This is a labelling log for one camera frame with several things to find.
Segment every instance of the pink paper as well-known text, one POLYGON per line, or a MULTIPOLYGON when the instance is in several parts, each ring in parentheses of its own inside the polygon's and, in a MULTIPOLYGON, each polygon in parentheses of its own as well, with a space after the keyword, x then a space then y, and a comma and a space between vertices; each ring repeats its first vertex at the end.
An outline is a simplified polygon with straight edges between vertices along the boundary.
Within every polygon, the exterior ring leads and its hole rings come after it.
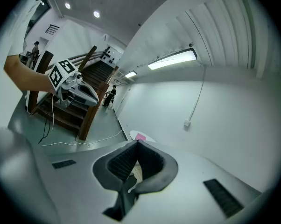
POLYGON ((137 133, 135 140, 146 140, 146 137, 144 135, 141 135, 140 133, 137 133))

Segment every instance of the floor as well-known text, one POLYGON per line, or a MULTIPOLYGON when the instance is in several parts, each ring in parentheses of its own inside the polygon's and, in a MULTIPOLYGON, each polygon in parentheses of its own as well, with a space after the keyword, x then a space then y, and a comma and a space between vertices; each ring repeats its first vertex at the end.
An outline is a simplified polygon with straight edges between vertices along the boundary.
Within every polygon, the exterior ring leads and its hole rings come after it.
MULTIPOLYGON (((45 118, 39 114, 30 116, 24 109, 24 96, 19 101, 13 116, 11 117, 8 128, 23 134, 33 144, 38 145, 39 140, 43 137, 45 118)), ((46 133, 48 130, 48 121, 46 125, 46 133)), ((113 110, 100 106, 94 121, 91 125, 90 131, 85 143, 93 143, 108 137, 112 137, 120 132, 120 127, 113 110)), ((82 141, 75 141, 76 135, 58 125, 54 125, 53 131, 49 132, 48 137, 43 139, 39 145, 52 144, 57 142, 64 142, 69 144, 76 144, 82 141)), ((43 147, 47 155, 65 154, 72 152, 79 152, 85 150, 96 149, 100 147, 109 146, 119 142, 125 141, 122 132, 116 137, 96 142, 87 147, 86 144, 79 144, 69 146, 65 144, 54 144, 52 146, 43 147)))

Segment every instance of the bare forearm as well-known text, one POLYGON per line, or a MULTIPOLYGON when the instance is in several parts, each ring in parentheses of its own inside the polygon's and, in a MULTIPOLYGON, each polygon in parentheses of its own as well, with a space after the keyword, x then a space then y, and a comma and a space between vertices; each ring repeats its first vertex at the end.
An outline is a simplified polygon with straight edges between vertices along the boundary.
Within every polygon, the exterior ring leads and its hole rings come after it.
POLYGON ((18 56, 8 56, 4 69, 20 90, 54 92, 48 76, 22 64, 18 56))

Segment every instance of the white table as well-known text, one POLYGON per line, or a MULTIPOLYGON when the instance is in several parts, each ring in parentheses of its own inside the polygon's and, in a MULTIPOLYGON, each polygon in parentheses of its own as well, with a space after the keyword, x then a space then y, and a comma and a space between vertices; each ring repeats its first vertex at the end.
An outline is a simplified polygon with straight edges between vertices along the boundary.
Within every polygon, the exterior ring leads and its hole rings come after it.
POLYGON ((151 137, 149 137, 148 135, 146 135, 146 134, 144 134, 144 133, 142 133, 140 131, 131 130, 129 132, 129 135, 130 135, 131 139, 135 140, 135 138, 136 138, 138 133, 143 135, 143 136, 145 136, 147 141, 151 141, 151 142, 157 143, 154 139, 152 139, 151 137))

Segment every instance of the ceiling light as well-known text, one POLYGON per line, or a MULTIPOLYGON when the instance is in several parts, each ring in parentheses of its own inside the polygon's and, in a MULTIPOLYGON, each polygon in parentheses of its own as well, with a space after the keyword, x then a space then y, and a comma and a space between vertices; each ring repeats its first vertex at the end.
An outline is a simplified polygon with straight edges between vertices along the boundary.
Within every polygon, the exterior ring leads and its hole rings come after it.
POLYGON ((151 70, 155 70, 167 65, 173 65, 181 62, 186 61, 194 61, 197 59, 197 54, 194 51, 193 48, 189 48, 186 50, 178 51, 176 53, 173 53, 171 55, 165 56, 163 58, 160 58, 151 64, 148 65, 148 67, 151 70))
POLYGON ((95 11, 94 16, 98 18, 100 16, 100 13, 98 11, 95 11))
POLYGON ((131 71, 130 73, 128 73, 127 75, 125 75, 126 78, 130 78, 136 75, 135 71, 131 71))

